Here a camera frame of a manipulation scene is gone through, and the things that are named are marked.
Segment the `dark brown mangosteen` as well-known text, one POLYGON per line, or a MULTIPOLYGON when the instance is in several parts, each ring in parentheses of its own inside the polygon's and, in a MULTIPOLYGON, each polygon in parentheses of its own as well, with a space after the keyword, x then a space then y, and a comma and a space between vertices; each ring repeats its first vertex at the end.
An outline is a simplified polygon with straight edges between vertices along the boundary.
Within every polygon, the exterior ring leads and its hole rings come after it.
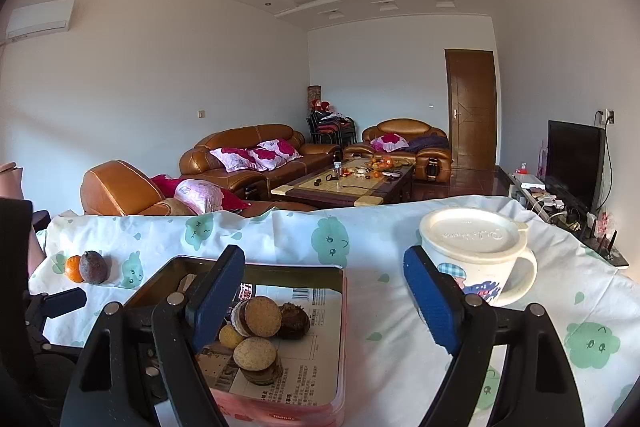
POLYGON ((294 305, 285 303, 280 306, 281 326, 277 336, 285 340, 299 340, 307 335, 310 329, 310 318, 306 311, 294 305))

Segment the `orange tangerine back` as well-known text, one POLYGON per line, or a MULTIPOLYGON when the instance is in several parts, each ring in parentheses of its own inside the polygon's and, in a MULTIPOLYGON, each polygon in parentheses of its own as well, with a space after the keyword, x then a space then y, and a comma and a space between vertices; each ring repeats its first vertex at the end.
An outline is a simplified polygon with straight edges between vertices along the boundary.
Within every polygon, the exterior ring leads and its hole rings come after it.
POLYGON ((74 283, 82 283, 84 278, 80 273, 80 256, 68 257, 65 260, 64 273, 65 276, 74 283))

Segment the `purple passion fruit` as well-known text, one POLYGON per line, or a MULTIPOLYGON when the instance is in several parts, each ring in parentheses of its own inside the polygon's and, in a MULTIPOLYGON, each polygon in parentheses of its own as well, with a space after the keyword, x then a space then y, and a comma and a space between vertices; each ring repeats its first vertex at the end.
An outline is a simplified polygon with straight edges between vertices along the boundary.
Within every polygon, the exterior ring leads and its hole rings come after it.
POLYGON ((97 251, 85 251, 80 256, 79 273, 86 283, 99 285, 108 279, 110 269, 97 251))

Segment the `pink electric kettle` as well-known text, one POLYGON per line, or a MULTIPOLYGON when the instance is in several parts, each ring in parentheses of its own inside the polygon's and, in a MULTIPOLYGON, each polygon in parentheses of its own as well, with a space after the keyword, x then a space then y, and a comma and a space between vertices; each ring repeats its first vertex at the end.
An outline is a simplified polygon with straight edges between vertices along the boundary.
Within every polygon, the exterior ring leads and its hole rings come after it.
POLYGON ((23 168, 1 166, 1 254, 14 268, 32 275, 46 256, 32 227, 32 204, 22 189, 23 168))

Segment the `white cloud-print tablecloth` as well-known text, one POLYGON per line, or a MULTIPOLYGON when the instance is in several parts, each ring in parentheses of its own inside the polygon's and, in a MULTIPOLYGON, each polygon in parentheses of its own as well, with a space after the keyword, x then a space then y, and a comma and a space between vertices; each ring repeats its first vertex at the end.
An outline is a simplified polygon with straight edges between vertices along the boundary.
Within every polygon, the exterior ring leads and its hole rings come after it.
POLYGON ((256 218, 63 216, 41 237, 46 259, 30 277, 35 294, 72 287, 67 258, 97 251, 112 262, 107 283, 87 286, 86 305, 51 320, 46 335, 81 346, 100 310, 125 301, 167 261, 216 258, 240 246, 263 265, 338 265, 347 277, 346 421, 351 426, 414 426, 449 363, 419 317, 402 274, 421 219, 444 208, 487 209, 528 228, 538 262, 528 303, 549 312, 563 341, 585 422, 605 425, 639 376, 639 287, 567 232, 506 197, 462 196, 316 212, 269 210, 256 218))

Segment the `white cartoon pig mug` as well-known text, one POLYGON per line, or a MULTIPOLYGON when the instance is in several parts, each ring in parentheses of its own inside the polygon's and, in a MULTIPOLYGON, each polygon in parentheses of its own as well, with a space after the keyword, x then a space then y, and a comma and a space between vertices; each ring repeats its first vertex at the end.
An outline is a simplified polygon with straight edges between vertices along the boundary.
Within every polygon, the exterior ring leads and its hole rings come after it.
POLYGON ((494 307, 512 305, 534 286, 528 233, 526 223, 478 208, 436 210, 420 222, 421 246, 437 271, 494 307))

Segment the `pink floral pillow near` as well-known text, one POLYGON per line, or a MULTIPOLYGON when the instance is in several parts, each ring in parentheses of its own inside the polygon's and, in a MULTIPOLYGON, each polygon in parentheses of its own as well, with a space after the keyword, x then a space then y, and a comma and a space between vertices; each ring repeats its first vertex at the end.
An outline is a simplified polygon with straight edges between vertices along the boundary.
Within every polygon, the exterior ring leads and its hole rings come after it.
POLYGON ((224 208, 224 192, 212 182, 201 179, 182 180, 175 189, 175 199, 180 200, 196 215, 205 215, 224 208))

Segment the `magenta floral cushion left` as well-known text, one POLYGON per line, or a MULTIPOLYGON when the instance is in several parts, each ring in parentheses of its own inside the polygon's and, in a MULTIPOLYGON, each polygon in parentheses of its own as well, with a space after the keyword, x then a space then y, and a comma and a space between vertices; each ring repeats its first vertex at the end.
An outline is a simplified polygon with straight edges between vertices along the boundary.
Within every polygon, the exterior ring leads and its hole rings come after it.
POLYGON ((228 173, 241 170, 258 171, 254 158, 245 148, 218 147, 210 153, 221 163, 228 173))

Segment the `magenta floral cushion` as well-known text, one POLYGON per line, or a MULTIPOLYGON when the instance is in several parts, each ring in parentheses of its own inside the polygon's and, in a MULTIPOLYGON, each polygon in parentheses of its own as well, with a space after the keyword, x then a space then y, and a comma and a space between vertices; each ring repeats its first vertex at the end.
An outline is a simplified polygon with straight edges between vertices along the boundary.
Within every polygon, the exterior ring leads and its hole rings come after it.
POLYGON ((276 170, 302 157, 298 150, 285 139, 260 142, 250 148, 248 153, 254 158, 259 172, 276 170))
POLYGON ((210 153, 221 163, 228 173, 241 170, 258 171, 254 158, 245 148, 218 147, 210 153))

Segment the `brown leather long sofa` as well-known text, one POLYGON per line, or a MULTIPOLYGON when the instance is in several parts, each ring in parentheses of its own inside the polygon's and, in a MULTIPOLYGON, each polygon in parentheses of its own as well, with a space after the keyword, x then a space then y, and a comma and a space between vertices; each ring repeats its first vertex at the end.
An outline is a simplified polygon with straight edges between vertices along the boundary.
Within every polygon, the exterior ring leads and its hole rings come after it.
POLYGON ((286 124, 258 124, 206 136, 182 155, 179 169, 240 197, 268 199, 274 188, 332 167, 340 150, 308 143, 286 124))

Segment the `black television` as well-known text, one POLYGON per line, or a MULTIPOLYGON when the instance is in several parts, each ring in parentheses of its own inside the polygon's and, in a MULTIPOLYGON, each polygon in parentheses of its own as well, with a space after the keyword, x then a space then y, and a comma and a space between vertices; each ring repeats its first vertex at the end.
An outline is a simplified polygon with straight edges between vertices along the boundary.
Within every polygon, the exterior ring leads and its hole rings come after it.
POLYGON ((570 196, 585 211, 596 209, 601 192, 605 131, 596 126, 550 120, 544 182, 570 196))

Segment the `magenta floral cushion right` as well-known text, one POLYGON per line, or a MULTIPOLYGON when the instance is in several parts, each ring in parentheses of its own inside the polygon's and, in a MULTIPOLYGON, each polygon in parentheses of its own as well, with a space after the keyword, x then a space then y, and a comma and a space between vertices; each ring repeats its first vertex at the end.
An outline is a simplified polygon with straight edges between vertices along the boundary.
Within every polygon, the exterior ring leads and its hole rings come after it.
POLYGON ((248 153, 254 158, 259 172, 276 170, 302 157, 298 150, 285 139, 260 142, 250 148, 248 153))

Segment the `white air conditioner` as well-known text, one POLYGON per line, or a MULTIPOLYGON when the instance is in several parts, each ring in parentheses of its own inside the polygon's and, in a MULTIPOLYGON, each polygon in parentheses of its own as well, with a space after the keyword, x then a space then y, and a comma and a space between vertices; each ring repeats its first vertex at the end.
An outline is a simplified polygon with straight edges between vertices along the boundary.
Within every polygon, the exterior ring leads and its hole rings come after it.
POLYGON ((15 9, 6 25, 6 40, 66 31, 70 27, 75 0, 56 0, 15 9))

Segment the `stacked dark chairs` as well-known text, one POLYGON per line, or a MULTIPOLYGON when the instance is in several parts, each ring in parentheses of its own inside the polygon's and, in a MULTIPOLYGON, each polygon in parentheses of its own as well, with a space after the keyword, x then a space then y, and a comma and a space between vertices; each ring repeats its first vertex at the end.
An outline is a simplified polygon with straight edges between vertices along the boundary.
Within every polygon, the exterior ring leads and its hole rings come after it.
POLYGON ((355 121, 342 114, 313 110, 307 116, 307 124, 314 144, 347 146, 357 140, 355 121))

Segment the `brown wooden door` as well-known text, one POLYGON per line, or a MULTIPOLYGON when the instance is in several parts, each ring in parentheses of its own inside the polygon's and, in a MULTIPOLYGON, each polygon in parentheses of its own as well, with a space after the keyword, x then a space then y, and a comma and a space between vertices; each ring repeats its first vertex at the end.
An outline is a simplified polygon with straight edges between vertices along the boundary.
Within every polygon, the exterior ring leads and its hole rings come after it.
POLYGON ((497 80, 491 51, 446 49, 454 167, 492 170, 497 153, 497 80))

